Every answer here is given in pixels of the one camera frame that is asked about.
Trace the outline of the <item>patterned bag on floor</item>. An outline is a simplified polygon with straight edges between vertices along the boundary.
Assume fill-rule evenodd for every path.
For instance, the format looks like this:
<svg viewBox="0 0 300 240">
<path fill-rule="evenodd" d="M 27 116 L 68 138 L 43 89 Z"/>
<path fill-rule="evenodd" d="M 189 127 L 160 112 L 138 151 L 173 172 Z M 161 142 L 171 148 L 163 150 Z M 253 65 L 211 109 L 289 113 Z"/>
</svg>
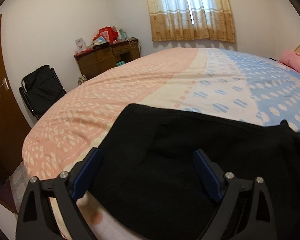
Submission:
<svg viewBox="0 0 300 240">
<path fill-rule="evenodd" d="M 82 75 L 78 78 L 77 80 L 77 84 L 78 86 L 82 85 L 83 83 L 85 83 L 87 81 L 87 77 L 85 75 Z"/>
</svg>

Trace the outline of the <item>red gift box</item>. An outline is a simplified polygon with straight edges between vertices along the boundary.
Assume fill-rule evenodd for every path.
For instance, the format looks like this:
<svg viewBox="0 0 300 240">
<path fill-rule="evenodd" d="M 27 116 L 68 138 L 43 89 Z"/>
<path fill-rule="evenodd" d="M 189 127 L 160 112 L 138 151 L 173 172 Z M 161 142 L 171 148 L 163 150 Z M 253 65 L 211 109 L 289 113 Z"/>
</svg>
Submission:
<svg viewBox="0 0 300 240">
<path fill-rule="evenodd" d="M 117 40 L 118 33 L 112 27 L 104 27 L 99 29 L 98 34 L 101 35 L 107 42 L 111 43 Z"/>
</svg>

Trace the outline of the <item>black pants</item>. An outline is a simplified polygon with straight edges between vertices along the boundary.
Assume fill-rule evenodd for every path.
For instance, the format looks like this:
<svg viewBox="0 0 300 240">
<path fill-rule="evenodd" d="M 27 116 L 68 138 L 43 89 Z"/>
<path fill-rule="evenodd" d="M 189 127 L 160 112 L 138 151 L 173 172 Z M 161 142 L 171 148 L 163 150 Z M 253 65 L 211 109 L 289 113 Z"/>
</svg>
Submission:
<svg viewBox="0 0 300 240">
<path fill-rule="evenodd" d="M 279 239 L 300 239 L 300 136 L 285 120 L 258 126 L 196 112 L 130 104 L 99 145 L 88 192 L 147 239 L 198 239 L 219 207 L 195 158 L 262 177 Z"/>
</svg>

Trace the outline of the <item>white photo card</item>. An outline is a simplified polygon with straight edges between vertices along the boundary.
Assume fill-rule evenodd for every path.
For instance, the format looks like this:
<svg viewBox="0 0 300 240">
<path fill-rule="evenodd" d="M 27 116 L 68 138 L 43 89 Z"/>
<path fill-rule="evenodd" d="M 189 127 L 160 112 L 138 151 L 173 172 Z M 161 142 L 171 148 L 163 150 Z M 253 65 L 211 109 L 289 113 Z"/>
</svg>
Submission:
<svg viewBox="0 0 300 240">
<path fill-rule="evenodd" d="M 75 40 L 76 42 L 76 47 L 77 47 L 77 52 L 80 53 L 82 51 L 85 51 L 87 49 L 85 41 L 83 38 L 79 38 Z"/>
</svg>

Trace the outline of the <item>brown wooden desk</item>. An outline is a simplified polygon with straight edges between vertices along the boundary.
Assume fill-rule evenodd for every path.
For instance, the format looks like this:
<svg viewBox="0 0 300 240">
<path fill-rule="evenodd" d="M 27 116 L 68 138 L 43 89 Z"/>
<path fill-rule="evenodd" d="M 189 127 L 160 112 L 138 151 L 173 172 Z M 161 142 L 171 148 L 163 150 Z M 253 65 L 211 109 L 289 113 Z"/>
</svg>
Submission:
<svg viewBox="0 0 300 240">
<path fill-rule="evenodd" d="M 129 63 L 140 58 L 140 44 L 136 38 L 114 44 L 104 43 L 94 49 L 77 53 L 74 58 L 81 74 L 90 80 L 116 67 L 119 61 Z"/>
</svg>

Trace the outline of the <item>teal box under desk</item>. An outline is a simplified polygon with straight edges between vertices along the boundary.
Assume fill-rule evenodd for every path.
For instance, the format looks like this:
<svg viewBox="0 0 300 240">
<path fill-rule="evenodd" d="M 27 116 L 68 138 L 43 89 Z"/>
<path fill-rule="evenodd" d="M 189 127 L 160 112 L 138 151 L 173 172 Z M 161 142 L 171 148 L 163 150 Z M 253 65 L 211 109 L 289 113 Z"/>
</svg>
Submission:
<svg viewBox="0 0 300 240">
<path fill-rule="evenodd" d="M 121 66 L 121 65 L 123 65 L 123 64 L 125 64 L 124 61 L 119 61 L 119 62 L 116 63 L 116 66 L 118 67 L 118 66 Z"/>
</svg>

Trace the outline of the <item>brown wooden door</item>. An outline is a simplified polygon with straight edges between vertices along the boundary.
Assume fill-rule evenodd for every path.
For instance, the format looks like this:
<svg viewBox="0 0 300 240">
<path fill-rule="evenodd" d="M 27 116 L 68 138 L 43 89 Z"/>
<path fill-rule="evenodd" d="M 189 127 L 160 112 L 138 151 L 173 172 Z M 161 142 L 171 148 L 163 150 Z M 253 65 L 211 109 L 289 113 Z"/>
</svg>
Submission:
<svg viewBox="0 0 300 240">
<path fill-rule="evenodd" d="M 18 213 L 10 188 L 10 176 L 23 160 L 23 142 L 31 128 L 19 108 L 6 73 L 1 45 L 1 20 L 0 15 L 0 85 L 6 78 L 9 90 L 0 87 L 0 204 Z"/>
</svg>

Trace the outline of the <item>pink floral pillow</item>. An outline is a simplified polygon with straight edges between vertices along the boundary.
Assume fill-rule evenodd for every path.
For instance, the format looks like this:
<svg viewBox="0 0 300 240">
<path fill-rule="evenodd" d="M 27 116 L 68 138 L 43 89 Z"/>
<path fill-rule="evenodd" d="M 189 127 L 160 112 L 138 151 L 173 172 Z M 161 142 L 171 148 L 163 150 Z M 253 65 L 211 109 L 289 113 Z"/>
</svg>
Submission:
<svg viewBox="0 0 300 240">
<path fill-rule="evenodd" d="M 300 53 L 292 50 L 286 50 L 279 58 L 279 63 L 282 63 L 300 74 Z"/>
</svg>

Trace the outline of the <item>beige patterned window curtain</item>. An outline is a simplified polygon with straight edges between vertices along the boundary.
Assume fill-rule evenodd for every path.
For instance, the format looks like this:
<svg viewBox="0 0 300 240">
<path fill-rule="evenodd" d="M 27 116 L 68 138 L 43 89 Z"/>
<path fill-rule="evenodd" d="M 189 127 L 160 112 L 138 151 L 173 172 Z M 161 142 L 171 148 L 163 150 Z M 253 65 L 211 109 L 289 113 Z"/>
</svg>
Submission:
<svg viewBox="0 0 300 240">
<path fill-rule="evenodd" d="M 147 0 L 152 40 L 236 42 L 229 0 Z"/>
</svg>

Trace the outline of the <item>pink and blue bedsheet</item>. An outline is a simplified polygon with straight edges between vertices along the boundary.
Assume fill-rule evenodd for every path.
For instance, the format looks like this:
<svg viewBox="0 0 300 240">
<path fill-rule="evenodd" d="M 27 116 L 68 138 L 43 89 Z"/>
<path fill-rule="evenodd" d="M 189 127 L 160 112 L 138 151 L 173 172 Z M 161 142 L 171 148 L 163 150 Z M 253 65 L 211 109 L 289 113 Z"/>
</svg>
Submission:
<svg viewBox="0 0 300 240">
<path fill-rule="evenodd" d="M 174 48 L 112 68 L 57 101 L 23 145 L 30 178 L 69 172 L 130 104 L 202 113 L 253 125 L 285 120 L 300 136 L 300 74 L 272 59 L 225 49 Z M 50 198 L 63 239 L 72 239 Z M 115 219 L 88 189 L 76 202 L 97 239 L 147 239 Z"/>
</svg>

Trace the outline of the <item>black folding chair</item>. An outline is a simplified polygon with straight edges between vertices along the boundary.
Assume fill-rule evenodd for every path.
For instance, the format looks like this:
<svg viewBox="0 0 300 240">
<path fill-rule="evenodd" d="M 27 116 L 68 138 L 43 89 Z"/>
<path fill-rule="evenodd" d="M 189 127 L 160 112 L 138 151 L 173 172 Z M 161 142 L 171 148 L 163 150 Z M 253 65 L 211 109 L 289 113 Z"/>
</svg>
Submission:
<svg viewBox="0 0 300 240">
<path fill-rule="evenodd" d="M 66 94 L 54 68 L 49 65 L 41 66 L 23 77 L 19 92 L 25 105 L 37 120 Z"/>
</svg>

